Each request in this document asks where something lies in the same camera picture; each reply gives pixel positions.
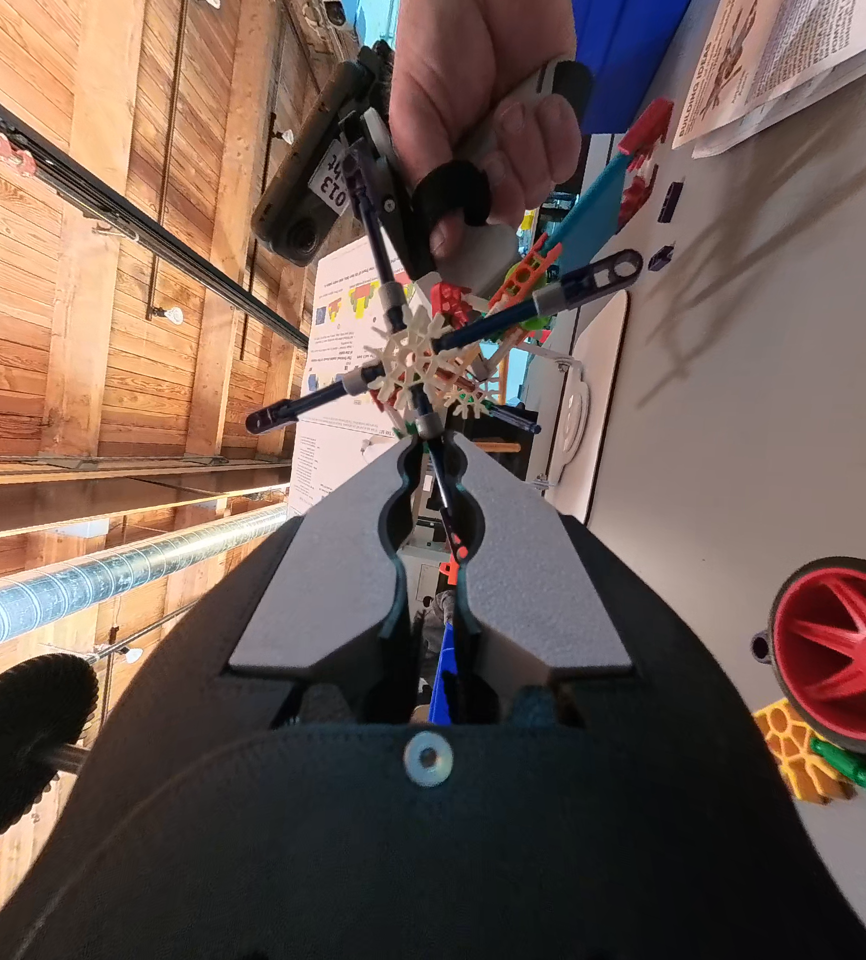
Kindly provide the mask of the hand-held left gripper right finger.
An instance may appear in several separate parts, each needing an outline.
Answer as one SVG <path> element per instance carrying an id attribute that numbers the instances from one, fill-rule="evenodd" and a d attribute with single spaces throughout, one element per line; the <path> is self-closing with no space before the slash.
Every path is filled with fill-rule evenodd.
<path id="1" fill-rule="evenodd" d="M 634 666 L 565 518 L 470 439 L 450 435 L 461 563 L 453 724 L 586 724 L 577 683 Z"/>

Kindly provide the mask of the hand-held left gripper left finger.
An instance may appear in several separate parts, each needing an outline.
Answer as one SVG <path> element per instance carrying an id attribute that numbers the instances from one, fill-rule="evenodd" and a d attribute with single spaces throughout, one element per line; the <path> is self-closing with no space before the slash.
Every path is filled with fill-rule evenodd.
<path id="1" fill-rule="evenodd" d="M 420 439 L 403 438 L 302 516 L 229 670 L 332 685 L 365 723 L 410 719 L 420 680 L 406 572 Z"/>

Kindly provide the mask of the blue rod cross assembly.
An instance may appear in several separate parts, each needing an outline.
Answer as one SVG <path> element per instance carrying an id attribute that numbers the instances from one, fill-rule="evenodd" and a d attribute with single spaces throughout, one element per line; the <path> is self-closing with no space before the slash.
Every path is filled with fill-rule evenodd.
<path id="1" fill-rule="evenodd" d="M 398 391 L 400 401 L 412 403 L 415 432 L 427 444 L 439 485 L 440 515 L 450 549 L 457 560 L 463 561 L 469 552 L 463 537 L 455 530 L 453 494 L 442 439 L 444 426 L 427 389 L 429 382 L 438 379 L 442 367 L 439 361 L 443 360 L 444 365 L 449 366 L 453 354 L 459 349 L 477 343 L 487 335 L 510 330 L 535 316 L 550 315 L 564 307 L 584 306 L 629 288 L 643 271 L 643 257 L 633 249 L 623 249 L 568 272 L 561 280 L 517 304 L 455 330 L 442 318 L 430 318 L 428 314 L 421 317 L 418 312 L 408 309 L 403 285 L 396 282 L 381 235 L 378 211 L 379 202 L 383 208 L 396 207 L 392 198 L 380 198 L 379 194 L 381 177 L 387 172 L 385 162 L 385 157 L 376 153 L 372 140 L 362 136 L 347 147 L 342 164 L 354 211 L 366 230 L 373 261 L 382 281 L 378 296 L 383 330 L 387 335 L 383 348 L 372 363 L 349 370 L 341 379 L 306 397 L 283 399 L 251 412 L 246 418 L 246 428 L 248 433 L 261 436 L 294 425 L 302 414 L 343 396 L 357 397 L 375 392 L 388 397 L 392 391 Z"/>

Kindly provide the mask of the colourful toy construction model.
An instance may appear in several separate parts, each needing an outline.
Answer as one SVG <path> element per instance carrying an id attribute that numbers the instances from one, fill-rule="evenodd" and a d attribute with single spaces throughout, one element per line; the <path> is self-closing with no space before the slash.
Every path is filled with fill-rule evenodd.
<path id="1" fill-rule="evenodd" d="M 406 307 L 404 332 L 388 334 L 364 373 L 377 374 L 367 390 L 390 417 L 394 432 L 409 431 L 405 413 L 415 397 L 439 415 L 489 416 L 536 435 L 541 426 L 499 401 L 489 384 L 514 348 L 547 327 L 547 318 L 583 306 L 632 284 L 642 258 L 595 264 L 593 258 L 650 197 L 656 170 L 652 155 L 666 140 L 674 102 L 656 98 L 621 138 L 605 169 L 579 196 L 551 235 L 505 270 L 491 298 L 432 273 L 426 306 Z"/>

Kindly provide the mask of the person's right hand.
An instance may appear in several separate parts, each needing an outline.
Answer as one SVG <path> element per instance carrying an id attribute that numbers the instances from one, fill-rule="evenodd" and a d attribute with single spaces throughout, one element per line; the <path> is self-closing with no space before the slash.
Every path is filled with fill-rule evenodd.
<path id="1" fill-rule="evenodd" d="M 399 8 L 391 79 L 392 145 L 411 186 L 450 162 L 484 120 L 495 148 L 481 168 L 488 221 L 512 228 L 579 162 L 582 134 L 570 103 L 535 104 L 515 90 L 549 61 L 573 60 L 570 1 L 415 1 Z"/>

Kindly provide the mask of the yellow fan connector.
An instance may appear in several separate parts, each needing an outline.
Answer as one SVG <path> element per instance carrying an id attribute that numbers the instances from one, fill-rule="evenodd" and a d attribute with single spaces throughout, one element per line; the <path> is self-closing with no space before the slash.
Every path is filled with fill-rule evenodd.
<path id="1" fill-rule="evenodd" d="M 770 703 L 752 718 L 796 800 L 827 806 L 866 793 L 866 756 L 823 738 L 789 701 Z"/>

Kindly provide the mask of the black wheel red hub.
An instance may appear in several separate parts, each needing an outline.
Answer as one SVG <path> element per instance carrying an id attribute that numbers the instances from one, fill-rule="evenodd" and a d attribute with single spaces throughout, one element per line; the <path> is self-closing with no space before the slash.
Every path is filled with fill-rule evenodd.
<path id="1" fill-rule="evenodd" d="M 796 569 L 775 594 L 766 642 L 775 679 L 807 724 L 866 755 L 866 558 Z"/>

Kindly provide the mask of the black round disc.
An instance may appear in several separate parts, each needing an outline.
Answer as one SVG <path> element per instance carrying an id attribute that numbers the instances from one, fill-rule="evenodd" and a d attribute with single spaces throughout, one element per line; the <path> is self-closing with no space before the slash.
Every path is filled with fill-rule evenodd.
<path id="1" fill-rule="evenodd" d="M 0 674 L 0 835 L 28 813 L 60 772 L 78 773 L 78 746 L 98 705 L 93 666 L 42 654 Z"/>

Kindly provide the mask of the bright blue object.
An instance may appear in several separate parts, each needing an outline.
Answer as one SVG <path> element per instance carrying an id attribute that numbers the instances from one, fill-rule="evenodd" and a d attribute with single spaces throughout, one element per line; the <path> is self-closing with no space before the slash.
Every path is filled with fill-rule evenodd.
<path id="1" fill-rule="evenodd" d="M 572 2 L 576 60 L 593 77 L 582 134 L 627 131 L 689 6 L 689 1 Z"/>

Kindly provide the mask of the instruction booklet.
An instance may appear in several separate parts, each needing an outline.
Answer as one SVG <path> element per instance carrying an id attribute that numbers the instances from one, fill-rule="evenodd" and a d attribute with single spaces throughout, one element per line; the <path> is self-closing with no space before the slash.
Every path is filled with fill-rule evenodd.
<path id="1" fill-rule="evenodd" d="M 866 1 L 721 2 L 673 149 L 715 157 L 866 75 Z"/>

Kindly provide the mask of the black ceiling rail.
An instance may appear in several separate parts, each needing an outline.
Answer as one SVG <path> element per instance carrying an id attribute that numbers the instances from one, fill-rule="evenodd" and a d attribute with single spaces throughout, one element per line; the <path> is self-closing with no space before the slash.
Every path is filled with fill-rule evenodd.
<path id="1" fill-rule="evenodd" d="M 42 137 L 0 103 L 0 162 L 22 177 L 37 179 L 84 215 L 116 232 L 199 282 L 230 306 L 307 352 L 307 336 L 257 299 L 223 270 L 142 212 L 123 195 Z"/>

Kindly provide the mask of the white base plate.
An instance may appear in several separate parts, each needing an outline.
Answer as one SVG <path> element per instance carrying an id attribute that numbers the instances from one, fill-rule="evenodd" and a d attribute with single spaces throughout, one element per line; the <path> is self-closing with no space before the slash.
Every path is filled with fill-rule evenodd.
<path id="1" fill-rule="evenodd" d="M 631 307 L 629 291 L 558 316 L 530 365 L 539 434 L 527 480 L 560 513 L 587 523 Z"/>

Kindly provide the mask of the silver ceiling duct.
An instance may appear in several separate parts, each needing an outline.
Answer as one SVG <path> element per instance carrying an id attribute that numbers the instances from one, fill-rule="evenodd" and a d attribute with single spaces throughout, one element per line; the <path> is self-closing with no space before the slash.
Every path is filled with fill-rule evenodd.
<path id="1" fill-rule="evenodd" d="M 0 645 L 276 532 L 280 503 L 0 578 Z"/>

